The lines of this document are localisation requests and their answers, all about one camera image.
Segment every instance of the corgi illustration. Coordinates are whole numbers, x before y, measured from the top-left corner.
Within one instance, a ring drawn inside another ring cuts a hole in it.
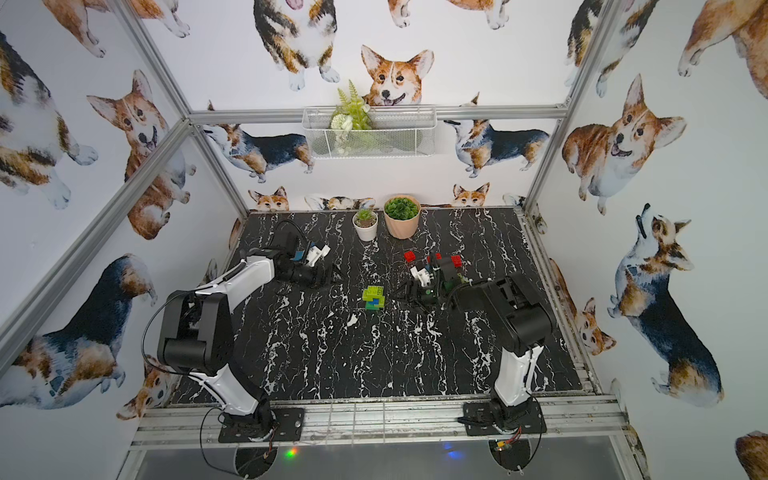
[[[574,325],[578,328],[578,336],[584,346],[587,347],[589,353],[592,356],[596,356],[614,348],[616,340],[600,330],[598,321],[595,319],[594,297],[590,298],[584,310],[579,312],[571,298],[571,294],[568,292],[568,285],[565,283],[560,267],[553,259],[549,259],[549,264],[554,272],[554,289],[558,293],[558,298],[571,313]]]
[[[161,366],[160,362],[152,355],[149,355],[148,358],[152,365],[168,369],[167,366]],[[115,416],[120,420],[141,419],[146,410],[167,406],[170,396],[179,385],[179,380],[181,380],[180,376],[161,372],[145,363],[144,384],[136,396],[123,405],[123,408]]]
[[[139,17],[160,20],[177,37],[184,38],[190,34],[189,25],[176,15],[179,0],[130,1]],[[43,0],[43,4],[90,53],[99,58],[104,57],[106,52],[98,46],[98,38],[88,26],[88,8],[96,12],[109,12],[106,0]]]
[[[138,170],[168,132],[165,119],[152,103],[149,81],[141,70],[134,71],[131,93],[118,100],[88,95],[91,106],[104,119],[125,132],[131,155],[125,168],[125,181]],[[166,164],[165,171],[154,179],[152,185],[128,212],[136,233],[152,240],[170,220],[170,206],[174,200],[182,204],[190,201],[190,193],[182,190],[187,175],[194,175],[197,168],[187,165],[179,151]]]
[[[502,195],[502,200],[504,201],[504,205],[507,205],[508,207],[523,207],[523,202],[525,201],[525,197],[520,197],[519,195],[513,195],[513,194],[504,194]],[[538,209],[538,202],[533,206],[530,213],[531,220],[533,220],[534,225],[536,226],[536,230],[541,234],[544,235],[547,233],[547,222],[544,221],[544,218],[541,216],[541,211]]]
[[[0,407],[60,409],[80,402],[101,385],[118,387],[125,371],[117,357],[133,298],[157,301],[147,266],[127,253],[110,263],[91,295],[61,330],[37,335],[0,378]]]
[[[768,435],[752,432],[736,439],[736,457],[750,480],[768,480]]]
[[[331,197],[323,198],[307,195],[304,201],[310,210],[372,210],[376,206],[376,200],[372,198]]]
[[[422,103],[422,80],[435,63],[432,50],[424,50],[408,61],[391,61],[363,45],[361,55],[373,79],[371,91],[363,97],[368,105],[388,107]]]
[[[256,208],[251,211],[256,212],[287,212],[290,211],[288,207],[288,194],[283,187],[275,190],[274,194],[262,195],[259,192],[248,190],[248,194],[256,202]]]
[[[478,93],[470,103],[478,104]],[[505,160],[523,157],[527,170],[544,154],[543,148],[549,134],[541,130],[501,131],[494,130],[489,120],[444,120],[456,130],[456,156],[467,165],[469,177],[478,176],[480,169]]]
[[[208,110],[214,109],[208,102]],[[306,165],[305,174],[311,174],[315,161],[310,155],[306,137],[299,134],[276,137],[251,137],[240,127],[233,125],[204,125],[203,132],[216,142],[221,153],[232,165],[259,177],[259,183],[266,182],[264,174],[282,165],[298,160]]]
[[[605,202],[619,193],[640,171],[656,148],[666,147],[685,131],[682,117],[658,118],[645,104],[643,79],[638,74],[627,93],[622,117],[612,127],[585,125],[574,129],[563,144],[563,160],[581,178],[578,196],[587,191]]]
[[[392,20],[400,28],[410,25],[408,3],[411,0],[387,0],[389,2],[389,13],[392,14]],[[480,10],[485,12],[485,18],[488,20],[488,26],[497,30],[504,26],[509,20],[509,15],[504,11],[505,5],[509,0],[449,0],[453,5],[465,10]]]
[[[485,197],[488,195],[488,190],[491,190],[491,184],[487,183],[477,190],[465,190],[464,187],[459,184],[453,186],[453,201],[450,204],[443,205],[425,205],[422,207],[482,207],[485,205]]]
[[[611,296],[608,314],[626,316],[669,364],[666,385],[651,379],[659,393],[694,406],[714,406],[724,397],[717,364],[669,293],[672,270],[694,268],[677,243],[690,220],[654,215],[650,204],[635,220],[637,242],[616,270],[616,296]]]
[[[278,70],[288,70],[288,86],[304,88],[304,69],[318,67],[323,80],[338,82],[331,68],[336,37],[333,0],[255,0],[253,17],[264,48]]]
[[[600,98],[603,98],[607,92],[607,82],[611,72],[637,43],[658,2],[659,0],[624,0],[624,11],[619,19],[621,28],[608,44],[600,64],[601,74],[596,86]]]
[[[566,87],[570,87],[576,81],[578,69],[587,54],[587,46],[592,39],[592,32],[598,23],[602,8],[603,0],[584,0],[574,15],[571,22],[571,34],[568,36],[568,56],[565,59],[565,64],[574,64],[576,69],[565,81]]]
[[[90,165],[98,153],[72,137],[51,91],[1,31],[0,79],[0,183],[18,195],[36,185],[55,209],[66,208],[71,191],[54,167],[65,154]]]
[[[768,2],[766,0],[707,0],[694,22],[677,71],[690,75],[701,54],[728,37],[746,59],[757,90],[768,98]]]

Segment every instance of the wire basket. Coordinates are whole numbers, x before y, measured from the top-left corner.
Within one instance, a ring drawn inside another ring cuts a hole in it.
[[[433,106],[371,108],[372,130],[331,130],[334,107],[304,109],[302,126],[313,158],[427,157],[435,153]]]

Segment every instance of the green plant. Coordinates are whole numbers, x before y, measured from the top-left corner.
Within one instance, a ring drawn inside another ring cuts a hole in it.
[[[384,211],[395,220],[409,220],[416,216],[419,207],[408,198],[397,197],[387,202]]]

